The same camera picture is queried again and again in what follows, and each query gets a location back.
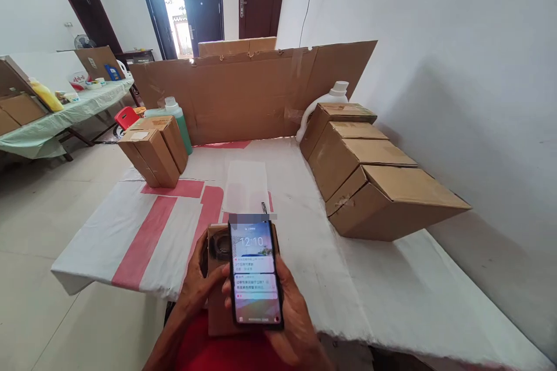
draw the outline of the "green tablecloth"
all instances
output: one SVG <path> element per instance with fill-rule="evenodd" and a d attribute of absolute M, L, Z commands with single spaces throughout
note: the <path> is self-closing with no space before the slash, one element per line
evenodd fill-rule
<path fill-rule="evenodd" d="M 55 136 L 65 128 L 82 122 L 108 109 L 120 101 L 133 84 L 132 78 L 107 81 L 99 90 L 79 93 L 80 101 L 64 106 L 64 110 L 50 113 L 0 136 L 0 150 L 26 158 L 51 158 L 64 155 L 66 151 Z"/>

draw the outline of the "smartphone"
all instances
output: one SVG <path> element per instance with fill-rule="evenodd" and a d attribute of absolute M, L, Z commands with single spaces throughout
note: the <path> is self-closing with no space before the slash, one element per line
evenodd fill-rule
<path fill-rule="evenodd" d="M 228 228 L 234 324 L 283 329 L 282 290 L 276 273 L 276 248 L 269 216 L 231 214 Z"/>

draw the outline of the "person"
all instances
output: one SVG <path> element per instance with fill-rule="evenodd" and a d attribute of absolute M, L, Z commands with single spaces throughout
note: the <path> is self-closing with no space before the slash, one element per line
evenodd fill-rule
<path fill-rule="evenodd" d="M 178 301 L 143 371 L 334 370 L 313 329 L 306 301 L 279 255 L 276 270 L 283 288 L 284 330 L 209 338 L 205 301 L 224 281 L 225 307 L 231 309 L 232 288 L 229 264 L 203 277 L 201 259 L 206 250 L 207 231 L 196 243 Z"/>

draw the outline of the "hand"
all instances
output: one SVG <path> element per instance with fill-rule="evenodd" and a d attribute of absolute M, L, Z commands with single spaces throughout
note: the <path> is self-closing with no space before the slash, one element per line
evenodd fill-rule
<path fill-rule="evenodd" d="M 277 275 L 283 288 L 284 330 L 267 331 L 265 335 L 277 355 L 288 365 L 299 366 L 303 369 L 334 370 L 313 329 L 306 301 L 296 286 L 290 270 L 279 255 L 276 257 L 276 265 Z M 222 275 L 230 276 L 230 264 L 225 265 Z M 230 279 L 225 281 L 222 292 L 226 296 L 225 307 L 232 308 Z"/>
<path fill-rule="evenodd" d="M 222 280 L 222 267 L 211 271 L 206 278 L 203 277 L 201 262 L 204 254 L 207 254 L 207 230 L 197 240 L 196 248 L 187 265 L 182 291 L 174 308 L 187 313 L 189 317 L 194 317 L 201 311 L 212 288 Z"/>

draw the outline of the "door handle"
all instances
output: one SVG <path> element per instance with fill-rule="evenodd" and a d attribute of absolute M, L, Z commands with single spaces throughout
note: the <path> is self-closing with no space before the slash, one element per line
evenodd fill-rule
<path fill-rule="evenodd" d="M 240 0 L 240 17 L 244 17 L 244 5 L 247 3 L 247 1 Z"/>

